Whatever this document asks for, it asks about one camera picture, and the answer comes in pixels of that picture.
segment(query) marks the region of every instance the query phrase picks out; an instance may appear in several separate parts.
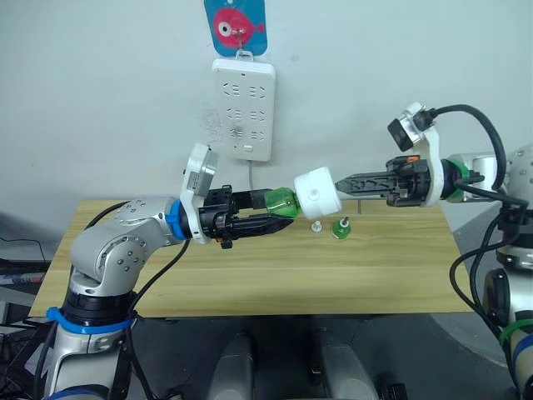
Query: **white wall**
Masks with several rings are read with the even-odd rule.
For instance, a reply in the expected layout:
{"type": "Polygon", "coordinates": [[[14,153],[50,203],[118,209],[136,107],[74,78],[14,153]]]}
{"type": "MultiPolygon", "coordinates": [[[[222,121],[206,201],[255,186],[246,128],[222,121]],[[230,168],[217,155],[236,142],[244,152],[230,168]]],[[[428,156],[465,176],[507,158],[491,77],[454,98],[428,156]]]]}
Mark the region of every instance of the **white wall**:
{"type": "MultiPolygon", "coordinates": [[[[255,185],[382,169],[399,154],[386,125],[414,100],[472,104],[508,151],[530,142],[531,15],[528,0],[266,1],[276,123],[255,185]]],[[[193,143],[218,147],[216,56],[199,0],[0,2],[0,226],[53,242],[82,198],[176,195],[193,143]]],[[[467,116],[438,128],[443,156],[490,149],[467,116]]],[[[223,157],[214,183],[246,189],[246,165],[223,157]]],[[[477,207],[446,207],[451,226],[477,207]]]]}

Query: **wooden table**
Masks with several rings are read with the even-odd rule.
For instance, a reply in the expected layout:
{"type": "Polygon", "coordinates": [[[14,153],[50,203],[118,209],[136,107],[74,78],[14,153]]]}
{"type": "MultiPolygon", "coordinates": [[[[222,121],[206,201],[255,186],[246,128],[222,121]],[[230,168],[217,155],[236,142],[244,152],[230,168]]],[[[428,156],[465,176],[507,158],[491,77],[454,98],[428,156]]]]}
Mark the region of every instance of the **wooden table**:
{"type": "MultiPolygon", "coordinates": [[[[67,290],[72,240],[116,201],[82,201],[42,284],[30,315],[61,306],[67,290]]],[[[182,260],[137,306],[145,317],[271,314],[462,312],[448,269],[458,250],[440,207],[388,207],[382,201],[344,202],[342,214],[321,219],[313,234],[303,217],[284,231],[237,240],[222,250],[192,243],[182,260]],[[332,237],[333,221],[351,217],[346,240],[332,237]]],[[[180,246],[153,254],[136,290],[180,246]]],[[[458,282],[467,288],[466,270],[458,282]]]]}

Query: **power strip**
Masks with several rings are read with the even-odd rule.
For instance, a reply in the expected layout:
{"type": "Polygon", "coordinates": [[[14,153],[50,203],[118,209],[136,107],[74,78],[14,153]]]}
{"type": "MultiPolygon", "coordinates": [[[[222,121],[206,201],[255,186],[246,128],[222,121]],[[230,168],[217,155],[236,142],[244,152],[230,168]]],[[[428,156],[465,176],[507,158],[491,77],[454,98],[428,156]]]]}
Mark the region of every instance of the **power strip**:
{"type": "Polygon", "coordinates": [[[243,160],[270,160],[276,70],[264,62],[218,58],[212,71],[225,153],[243,160]]]}

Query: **green ring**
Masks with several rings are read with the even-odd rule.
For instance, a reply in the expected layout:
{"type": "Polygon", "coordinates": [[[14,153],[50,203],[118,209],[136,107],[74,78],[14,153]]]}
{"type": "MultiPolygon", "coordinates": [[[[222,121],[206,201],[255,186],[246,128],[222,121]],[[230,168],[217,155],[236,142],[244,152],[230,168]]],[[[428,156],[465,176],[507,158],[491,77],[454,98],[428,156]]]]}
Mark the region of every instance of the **green ring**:
{"type": "Polygon", "coordinates": [[[523,327],[533,326],[533,319],[521,319],[506,326],[500,333],[500,346],[506,344],[507,338],[516,330],[523,327]]]}
{"type": "MultiPolygon", "coordinates": [[[[463,164],[460,161],[450,159],[450,158],[447,158],[446,161],[449,161],[450,163],[455,165],[457,168],[459,168],[459,172],[461,173],[462,179],[470,177],[470,170],[466,167],[465,164],[463,164]]],[[[460,189],[456,189],[450,196],[446,198],[446,200],[450,198],[458,198],[458,197],[461,197],[462,195],[463,195],[463,191],[460,189]]]]}

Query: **pink fish sticker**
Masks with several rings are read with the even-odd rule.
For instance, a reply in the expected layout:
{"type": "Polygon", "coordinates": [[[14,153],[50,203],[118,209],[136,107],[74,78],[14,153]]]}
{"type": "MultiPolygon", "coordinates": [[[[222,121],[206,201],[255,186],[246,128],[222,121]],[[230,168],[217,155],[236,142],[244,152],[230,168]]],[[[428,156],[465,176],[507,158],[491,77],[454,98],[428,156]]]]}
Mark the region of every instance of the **pink fish sticker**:
{"type": "Polygon", "coordinates": [[[242,12],[235,8],[225,7],[215,14],[213,30],[224,46],[239,48],[250,40],[255,31],[263,33],[265,28],[262,23],[254,27],[242,12]]]}

